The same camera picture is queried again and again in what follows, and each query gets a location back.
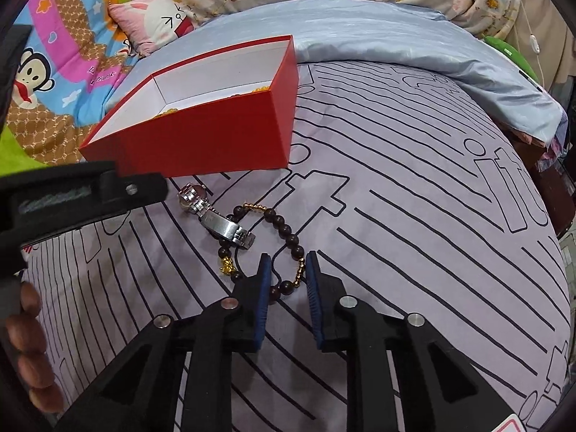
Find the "beaded bracelet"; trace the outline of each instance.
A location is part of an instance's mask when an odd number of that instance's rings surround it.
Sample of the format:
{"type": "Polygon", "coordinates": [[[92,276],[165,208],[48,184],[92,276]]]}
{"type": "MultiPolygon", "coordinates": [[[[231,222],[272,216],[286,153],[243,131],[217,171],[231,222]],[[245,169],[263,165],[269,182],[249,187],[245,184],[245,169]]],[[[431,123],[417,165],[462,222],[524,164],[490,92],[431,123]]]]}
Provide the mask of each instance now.
{"type": "MultiPolygon", "coordinates": [[[[290,249],[292,258],[298,262],[298,270],[296,270],[296,276],[294,277],[293,282],[284,280],[276,285],[270,286],[270,303],[273,303],[280,299],[280,295],[289,296],[295,288],[300,286],[300,280],[302,279],[305,269],[304,248],[300,245],[298,236],[292,233],[292,228],[284,221],[284,217],[280,216],[280,214],[276,214],[276,211],[272,208],[266,208],[259,204],[244,203],[241,206],[236,206],[233,213],[226,216],[226,219],[238,223],[244,216],[246,216],[246,214],[249,213],[249,211],[264,213],[264,220],[272,223],[274,228],[277,229],[278,234],[284,239],[286,246],[290,249]]],[[[222,268],[220,268],[220,271],[223,274],[230,276],[231,281],[236,284],[239,280],[244,278],[244,274],[237,270],[232,261],[230,246],[233,244],[224,238],[218,239],[218,242],[220,243],[218,256],[222,260],[222,268]]]]}

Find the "orange star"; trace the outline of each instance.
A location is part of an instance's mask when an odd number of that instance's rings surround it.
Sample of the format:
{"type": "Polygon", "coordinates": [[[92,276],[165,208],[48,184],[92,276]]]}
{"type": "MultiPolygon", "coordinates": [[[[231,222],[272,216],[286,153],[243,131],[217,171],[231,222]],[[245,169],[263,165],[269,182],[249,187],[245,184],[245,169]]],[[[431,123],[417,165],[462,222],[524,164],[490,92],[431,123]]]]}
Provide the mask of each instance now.
{"type": "Polygon", "coordinates": [[[50,0],[40,0],[38,2],[38,8],[36,8],[36,12],[47,13],[50,8],[52,8],[52,2],[50,0]]]}

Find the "human hand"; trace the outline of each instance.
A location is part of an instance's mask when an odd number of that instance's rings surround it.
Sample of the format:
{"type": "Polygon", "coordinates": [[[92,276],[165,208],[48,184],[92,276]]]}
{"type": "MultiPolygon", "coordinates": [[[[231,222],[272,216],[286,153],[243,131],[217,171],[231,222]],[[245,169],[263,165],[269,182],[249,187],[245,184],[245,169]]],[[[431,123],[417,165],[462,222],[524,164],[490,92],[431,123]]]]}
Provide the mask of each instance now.
{"type": "Polygon", "coordinates": [[[24,311],[6,319],[6,329],[12,345],[21,352],[18,371],[30,386],[30,401],[44,413],[59,413],[64,408],[62,392],[54,383],[54,372],[46,351],[46,337],[36,320],[41,300],[38,292],[28,282],[20,287],[20,305],[24,311]]]}

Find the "red box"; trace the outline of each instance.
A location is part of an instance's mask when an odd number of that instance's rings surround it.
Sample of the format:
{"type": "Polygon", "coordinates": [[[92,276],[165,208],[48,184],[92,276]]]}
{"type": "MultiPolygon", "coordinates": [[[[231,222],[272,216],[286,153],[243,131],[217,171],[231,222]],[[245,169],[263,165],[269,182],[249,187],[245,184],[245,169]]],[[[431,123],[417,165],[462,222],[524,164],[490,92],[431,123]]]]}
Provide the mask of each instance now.
{"type": "Polygon", "coordinates": [[[148,76],[80,152],[89,161],[116,161],[122,175],[286,167],[297,89],[292,36],[214,50],[148,76]]]}

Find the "wristwatch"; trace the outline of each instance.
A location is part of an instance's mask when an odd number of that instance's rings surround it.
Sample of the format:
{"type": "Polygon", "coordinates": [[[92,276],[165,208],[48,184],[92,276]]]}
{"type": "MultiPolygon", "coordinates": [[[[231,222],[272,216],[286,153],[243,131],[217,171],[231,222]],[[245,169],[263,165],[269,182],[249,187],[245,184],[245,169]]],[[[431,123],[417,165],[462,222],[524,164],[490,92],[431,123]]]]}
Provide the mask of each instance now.
{"type": "Polygon", "coordinates": [[[197,214],[200,223],[213,234],[249,249],[255,235],[237,223],[221,216],[208,201],[206,188],[202,185],[186,184],[178,192],[180,206],[186,212],[197,214]]]}

